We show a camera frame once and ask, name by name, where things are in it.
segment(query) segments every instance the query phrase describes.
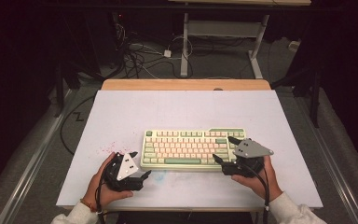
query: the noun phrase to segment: black cable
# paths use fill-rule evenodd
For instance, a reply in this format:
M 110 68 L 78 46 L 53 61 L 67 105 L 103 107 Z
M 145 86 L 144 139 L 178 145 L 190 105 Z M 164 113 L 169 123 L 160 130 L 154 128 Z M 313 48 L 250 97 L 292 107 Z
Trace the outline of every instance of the black cable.
M 85 100 L 83 100 L 79 105 L 77 105 L 74 109 L 71 110 L 71 112 L 68 113 L 68 115 L 63 119 L 61 128 L 60 128 L 60 138 L 62 141 L 63 146 L 65 147 L 65 149 L 71 154 L 71 155 L 75 155 L 75 153 L 66 145 L 65 141 L 63 140 L 63 136 L 62 136 L 62 129 L 63 129 L 63 125 L 65 124 L 65 122 L 68 120 L 69 116 L 71 116 L 75 110 L 77 110 L 81 105 L 83 105 L 84 103 L 86 103 L 88 100 L 95 98 L 95 95 L 86 98 Z
M 261 184 L 263 185 L 264 187 L 264 191 L 266 193 L 265 195 L 265 201 L 264 201 L 264 212 L 263 212 L 263 223 L 264 224 L 267 224 L 269 222 L 269 179 L 267 177 L 267 171 L 266 169 L 264 169 L 264 172 L 266 174 L 266 181 L 267 181 L 267 184 L 266 182 L 263 180 L 263 178 L 258 174 L 256 173 L 252 168 L 250 168 L 249 166 L 243 164 L 242 165 L 243 167 L 245 167 L 248 171 L 250 171 L 253 175 L 255 175 L 255 177 L 261 182 Z
M 105 167 L 103 168 L 103 172 L 101 173 L 101 177 L 100 177 L 100 181 L 99 181 L 99 184 L 98 184 L 98 188 L 95 190 L 95 202 L 96 202 L 96 205 L 97 205 L 97 214 L 98 214 L 98 219 L 100 219 L 100 222 L 101 224 L 104 224 L 105 221 L 104 221 L 104 213 L 103 213 L 103 209 L 102 209 L 102 206 L 101 206 L 101 187 L 103 185 L 103 177 L 104 177 L 104 174 L 106 173 L 106 169 L 109 165 L 112 165 L 112 162 L 108 162 Z

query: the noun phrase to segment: white cable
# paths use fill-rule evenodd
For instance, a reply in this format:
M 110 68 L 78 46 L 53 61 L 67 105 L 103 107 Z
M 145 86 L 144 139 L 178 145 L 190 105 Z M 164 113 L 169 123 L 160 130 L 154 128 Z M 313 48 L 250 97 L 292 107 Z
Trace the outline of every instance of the white cable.
M 188 44 L 190 44 L 190 53 L 187 55 L 187 58 L 188 58 L 188 56 L 190 56 L 191 53 L 193 53 L 193 45 L 191 44 L 190 40 L 188 40 L 187 38 L 182 37 L 181 35 L 179 35 L 179 36 L 177 36 L 176 38 L 174 38 L 174 39 L 172 40 L 172 42 L 175 41 L 175 40 L 177 40 L 177 39 L 179 39 L 179 38 L 182 38 L 182 39 L 186 40 L 186 41 L 188 42 Z

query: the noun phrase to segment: table leg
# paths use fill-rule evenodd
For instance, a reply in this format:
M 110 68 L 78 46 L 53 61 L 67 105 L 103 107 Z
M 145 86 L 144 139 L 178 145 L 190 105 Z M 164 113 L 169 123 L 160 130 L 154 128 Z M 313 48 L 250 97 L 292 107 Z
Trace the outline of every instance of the table leg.
M 182 50 L 182 63 L 180 66 L 180 77 L 187 77 L 187 64 L 188 64 L 188 13 L 185 13 L 185 19 L 183 22 L 183 50 Z
M 260 49 L 261 41 L 263 40 L 264 32 L 266 31 L 267 22 L 269 21 L 269 15 L 265 15 L 260 24 L 260 28 L 258 30 L 257 37 L 255 39 L 255 48 L 253 50 L 249 50 L 249 60 L 251 61 L 252 68 L 254 70 L 255 78 L 263 78 L 260 71 L 260 66 L 257 62 L 257 52 Z

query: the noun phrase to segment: white sleeve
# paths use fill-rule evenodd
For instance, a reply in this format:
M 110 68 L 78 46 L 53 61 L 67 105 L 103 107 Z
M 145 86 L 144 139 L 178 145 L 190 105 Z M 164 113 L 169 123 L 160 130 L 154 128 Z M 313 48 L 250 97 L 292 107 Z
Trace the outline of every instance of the white sleeve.
M 325 224 L 306 205 L 297 206 L 285 192 L 269 203 L 269 211 L 282 224 Z
M 92 213 L 83 203 L 77 203 L 68 217 L 60 214 L 51 221 L 51 224 L 95 224 L 97 221 L 96 213 Z

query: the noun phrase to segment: white paper sheet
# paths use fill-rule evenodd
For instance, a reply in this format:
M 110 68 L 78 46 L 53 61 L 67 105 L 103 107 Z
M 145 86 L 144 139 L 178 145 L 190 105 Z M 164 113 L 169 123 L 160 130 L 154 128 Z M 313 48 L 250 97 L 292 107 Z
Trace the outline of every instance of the white paper sheet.
M 275 152 L 271 159 L 279 184 L 295 203 L 323 206 L 275 91 L 99 91 L 57 205 L 75 205 L 113 151 L 140 153 L 145 130 L 235 127 Z M 134 160 L 140 167 L 139 158 Z M 152 171 L 133 198 L 109 205 L 115 210 L 261 207 L 263 200 L 221 172 L 173 171 Z

